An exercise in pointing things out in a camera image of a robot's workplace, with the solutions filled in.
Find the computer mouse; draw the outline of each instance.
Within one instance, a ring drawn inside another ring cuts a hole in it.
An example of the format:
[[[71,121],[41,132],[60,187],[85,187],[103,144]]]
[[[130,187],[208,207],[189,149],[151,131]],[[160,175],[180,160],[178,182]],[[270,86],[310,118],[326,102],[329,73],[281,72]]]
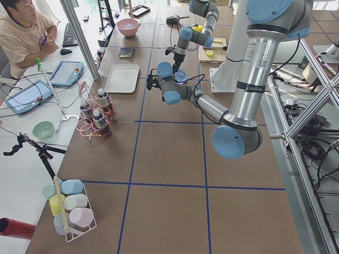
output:
[[[70,48],[62,48],[60,50],[61,55],[67,55],[67,54],[70,54],[70,53],[72,53],[72,49],[70,49]]]

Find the black tripod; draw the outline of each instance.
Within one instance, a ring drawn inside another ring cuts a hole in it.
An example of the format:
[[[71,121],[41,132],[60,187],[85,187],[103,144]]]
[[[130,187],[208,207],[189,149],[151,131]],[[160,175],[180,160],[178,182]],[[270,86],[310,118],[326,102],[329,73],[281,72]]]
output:
[[[40,145],[38,145],[35,141],[29,139],[29,137],[27,136],[27,134],[19,134],[19,136],[17,136],[17,141],[19,144],[16,144],[15,146],[13,146],[12,151],[10,152],[4,152],[5,156],[12,156],[14,155],[16,152],[18,152],[20,150],[20,148],[23,148],[23,143],[28,142],[31,146],[35,147],[35,149],[37,150],[37,152],[39,153],[39,157],[42,161],[42,163],[44,164],[44,166],[46,167],[49,175],[51,176],[52,180],[55,177],[55,173],[51,167],[51,165],[49,164],[47,159],[53,159],[53,156],[51,154],[48,153],[48,151],[52,151],[52,152],[58,152],[58,153],[66,153],[66,150],[63,149],[59,149],[59,148],[54,148],[54,147],[50,147],[46,144],[44,144],[42,147]]]

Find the red cylinder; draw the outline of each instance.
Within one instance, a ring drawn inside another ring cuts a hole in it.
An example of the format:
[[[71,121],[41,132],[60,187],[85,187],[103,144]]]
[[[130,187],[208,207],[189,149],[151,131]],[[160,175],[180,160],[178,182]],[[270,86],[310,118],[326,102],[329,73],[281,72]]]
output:
[[[8,218],[0,219],[0,235],[31,240],[37,226]]]

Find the black hair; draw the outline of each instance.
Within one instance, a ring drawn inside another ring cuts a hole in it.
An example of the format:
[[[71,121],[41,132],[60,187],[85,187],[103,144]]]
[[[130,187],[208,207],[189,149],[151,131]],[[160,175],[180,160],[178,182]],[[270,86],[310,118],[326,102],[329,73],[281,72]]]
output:
[[[0,0],[0,2],[2,6],[5,8],[5,10],[7,11],[7,13],[11,15],[10,11],[8,10],[8,7],[14,8],[16,10],[15,4],[20,2],[20,0]]]

